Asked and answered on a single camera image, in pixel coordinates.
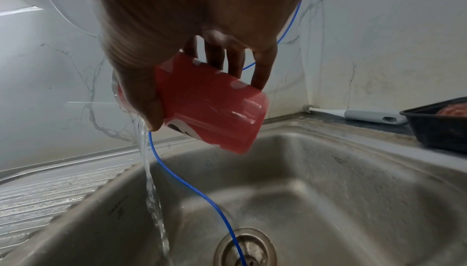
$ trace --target drain strainer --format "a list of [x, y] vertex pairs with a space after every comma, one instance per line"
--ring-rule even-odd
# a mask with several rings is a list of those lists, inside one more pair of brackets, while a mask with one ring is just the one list
[[[271, 240], [254, 228], [234, 230], [248, 266], [277, 266], [277, 257]], [[230, 234], [217, 246], [214, 266], [242, 266], [237, 249]]]

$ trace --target blue wire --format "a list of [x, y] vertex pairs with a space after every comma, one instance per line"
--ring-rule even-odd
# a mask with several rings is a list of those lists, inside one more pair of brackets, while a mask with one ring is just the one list
[[172, 172], [166, 165], [163, 163], [162, 159], [159, 157], [159, 155], [156, 152], [156, 149], [154, 148], [154, 143], [152, 142], [152, 134], [151, 132], [148, 133], [149, 136], [149, 144], [151, 145], [152, 153], [154, 153], [154, 156], [157, 159], [157, 162], [161, 165], [162, 168], [166, 172], [168, 172], [172, 177], [174, 177], [176, 180], [180, 181], [183, 185], [186, 187], [190, 188], [194, 192], [196, 192], [200, 197], [204, 198], [207, 202], [209, 202], [212, 207], [219, 213], [220, 217], [225, 223], [225, 226], [227, 226], [227, 229], [229, 230], [230, 236], [232, 237], [233, 243], [235, 244], [235, 247], [237, 248], [238, 254], [240, 255], [240, 260], [242, 261], [243, 266], [247, 266], [247, 261], [245, 260], [245, 256], [243, 255], [242, 249], [240, 247], [240, 244], [238, 243], [237, 237], [235, 236], [234, 230], [232, 229], [232, 226], [230, 226], [229, 221], [227, 220], [226, 216], [224, 213], [221, 211], [221, 209], [217, 206], [215, 202], [213, 202], [206, 194], [203, 192], [199, 191], [195, 187], [191, 186], [188, 182], [177, 176], [174, 172]]
[[[279, 38], [279, 40], [277, 41], [277, 43], [280, 43], [280, 42], [281, 42], [281, 40], [286, 36], [288, 30], [291, 28], [293, 22], [295, 21], [295, 18], [297, 17], [298, 10], [300, 10], [300, 5], [301, 5], [301, 4], [302, 4], [302, 1], [300, 1], [300, 2], [298, 3], [297, 8], [295, 9], [295, 13], [293, 14], [292, 20], [291, 20], [290, 23], [288, 24], [286, 30], [285, 30], [284, 33], [281, 35], [281, 37]], [[256, 64], [256, 62], [253, 62], [253, 63], [251, 63], [250, 65], [244, 67], [243, 70], [248, 69], [248, 68], [250, 68], [251, 66], [253, 66], [253, 65], [255, 65], [255, 64]]]
[[[297, 14], [298, 14], [298, 10], [300, 9], [300, 5], [302, 4], [302, 1], [300, 1], [297, 5], [297, 8], [295, 9], [295, 13], [293, 14], [293, 17], [292, 17], [292, 20], [290, 21], [290, 23], [288, 24], [286, 30], [284, 31], [284, 33], [281, 35], [281, 37], [279, 38], [279, 40], [277, 41], [277, 43], [280, 43], [281, 40], [286, 36], [287, 32], [289, 31], [289, 29], [291, 28], [295, 18], [297, 17]], [[256, 62], [253, 62], [251, 63], [250, 65], [246, 66], [243, 70], [245, 69], [248, 69], [250, 68], [251, 66], [255, 65]], [[177, 174], [175, 174], [174, 172], [172, 172], [166, 165], [165, 163], [163, 163], [162, 159], [159, 157], [159, 155], [157, 154], [156, 152], [156, 149], [154, 148], [154, 143], [152, 142], [152, 134], [151, 132], [148, 133], [148, 136], [149, 136], [149, 144], [151, 145], [151, 149], [152, 149], [152, 153], [154, 154], [154, 156], [156, 157], [157, 159], [157, 162], [159, 163], [159, 165], [161, 165], [161, 167], [166, 171], [168, 172], [172, 177], [174, 177], [176, 180], [178, 180], [179, 182], [181, 182], [183, 185], [185, 185], [186, 187], [190, 188], [191, 190], [193, 190], [194, 192], [196, 192], [200, 197], [204, 198], [207, 202], [209, 202], [210, 205], [212, 205], [212, 207], [219, 213], [220, 217], [222, 218], [222, 220], [224, 221], [225, 223], [225, 226], [227, 226], [227, 229], [229, 230], [229, 233], [230, 233], [230, 236], [232, 237], [232, 240], [233, 240], [233, 244], [235, 244], [235, 247], [237, 248], [237, 251], [238, 251], [238, 255], [240, 255], [240, 260], [242, 261], [242, 265], [243, 266], [247, 266], [247, 261], [245, 260], [245, 256], [243, 255], [243, 251], [240, 247], [240, 244], [238, 243], [238, 240], [237, 240], [237, 237], [235, 236], [235, 233], [234, 233], [234, 230], [232, 229], [232, 226], [230, 226], [230, 223], [229, 221], [227, 220], [226, 216], [224, 215], [224, 213], [222, 212], [222, 210], [217, 206], [217, 204], [215, 202], [213, 202], [206, 194], [204, 194], [203, 192], [199, 191], [198, 189], [196, 189], [195, 187], [191, 186], [188, 182], [186, 182], [185, 180], [183, 180], [182, 178], [180, 178], [179, 176], [177, 176]]]

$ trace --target black container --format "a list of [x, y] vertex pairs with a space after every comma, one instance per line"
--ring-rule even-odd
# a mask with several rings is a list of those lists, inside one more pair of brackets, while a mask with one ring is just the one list
[[401, 111], [400, 114], [407, 117], [413, 133], [423, 145], [467, 154], [467, 117], [436, 115], [448, 105], [465, 102], [467, 97], [457, 98]]

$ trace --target stainless steel sink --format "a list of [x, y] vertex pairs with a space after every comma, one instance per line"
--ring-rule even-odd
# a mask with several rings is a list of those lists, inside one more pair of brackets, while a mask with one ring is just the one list
[[[157, 149], [234, 229], [262, 232], [279, 266], [467, 265], [467, 159], [422, 149], [411, 137], [295, 119], [264, 126], [243, 156], [187, 139]], [[229, 247], [223, 252], [228, 242], [218, 248], [228, 232], [209, 204], [151, 168], [173, 264], [239, 265], [228, 261]], [[0, 265], [155, 265], [159, 234], [145, 197], [139, 165]]]

